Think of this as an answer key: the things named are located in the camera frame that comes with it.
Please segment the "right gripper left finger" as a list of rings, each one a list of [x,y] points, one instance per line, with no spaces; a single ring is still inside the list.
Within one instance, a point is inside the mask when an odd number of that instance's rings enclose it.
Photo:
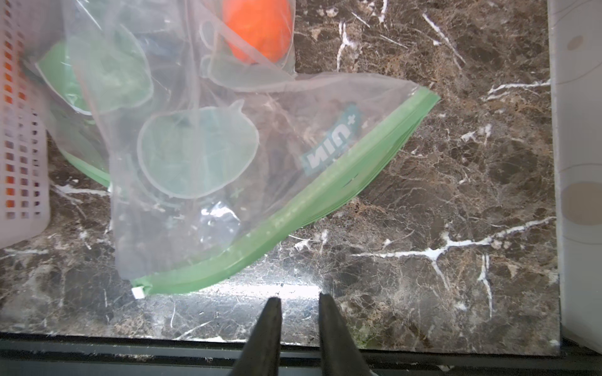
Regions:
[[[282,301],[269,298],[229,375],[278,375],[282,334]]]

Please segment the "green zip-top bag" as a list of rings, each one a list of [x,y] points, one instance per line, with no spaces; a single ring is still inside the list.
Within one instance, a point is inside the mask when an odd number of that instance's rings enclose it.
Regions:
[[[154,94],[151,69],[113,1],[84,1],[64,19],[62,1],[27,1],[20,64],[41,93],[41,114],[61,154],[109,186],[109,153],[95,113],[138,107]]]

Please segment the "green-edged zip-top bag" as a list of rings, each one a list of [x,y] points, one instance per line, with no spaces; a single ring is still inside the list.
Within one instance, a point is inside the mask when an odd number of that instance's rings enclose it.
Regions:
[[[225,24],[224,1],[113,2],[155,88],[94,114],[116,267],[137,299],[219,283],[342,207],[439,100],[383,75],[299,75],[293,40],[272,63]]]

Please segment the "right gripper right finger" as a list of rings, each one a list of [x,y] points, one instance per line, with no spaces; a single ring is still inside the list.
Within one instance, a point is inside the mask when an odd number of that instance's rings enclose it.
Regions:
[[[322,374],[371,375],[372,371],[355,345],[334,298],[321,293],[318,310]]]

